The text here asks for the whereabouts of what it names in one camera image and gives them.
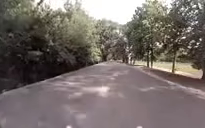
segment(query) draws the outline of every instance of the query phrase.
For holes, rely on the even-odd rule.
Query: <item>grass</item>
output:
[[[146,62],[145,61],[137,61],[136,65],[144,65],[146,66]],[[171,62],[154,62],[154,68],[158,68],[158,69],[166,69],[166,71],[171,72],[172,70],[172,63]],[[190,63],[176,63],[176,71],[181,71],[181,72],[185,72],[185,73],[190,73],[193,75],[200,75],[201,71],[192,68]]]

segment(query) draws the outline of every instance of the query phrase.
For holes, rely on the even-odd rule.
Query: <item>overcast sky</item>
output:
[[[63,6],[65,0],[46,0],[53,8]],[[109,19],[120,24],[131,20],[137,6],[145,0],[82,0],[86,12],[96,19]]]

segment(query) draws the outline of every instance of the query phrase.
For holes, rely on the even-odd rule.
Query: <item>green foliage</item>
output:
[[[125,32],[133,56],[153,60],[192,62],[205,80],[205,0],[174,0],[167,6],[147,0],[138,7]]]
[[[98,40],[96,21],[78,2],[52,10],[0,0],[0,78],[26,84],[97,63]]]

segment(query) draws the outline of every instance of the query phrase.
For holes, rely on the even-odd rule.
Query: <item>dirt patch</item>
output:
[[[146,67],[142,67],[142,70],[145,72],[155,74],[155,75],[157,75],[161,78],[164,78],[168,81],[181,84],[185,87],[192,87],[195,89],[200,89],[202,91],[205,91],[205,81],[203,81],[203,80],[188,77],[188,76],[183,76],[183,75],[179,75],[179,74],[173,74],[170,72],[161,71],[161,70],[157,70],[157,69],[150,69],[150,68],[146,68]]]

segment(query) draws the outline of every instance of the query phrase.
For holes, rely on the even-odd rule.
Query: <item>asphalt road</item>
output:
[[[205,128],[205,100],[102,63],[0,95],[0,128]]]

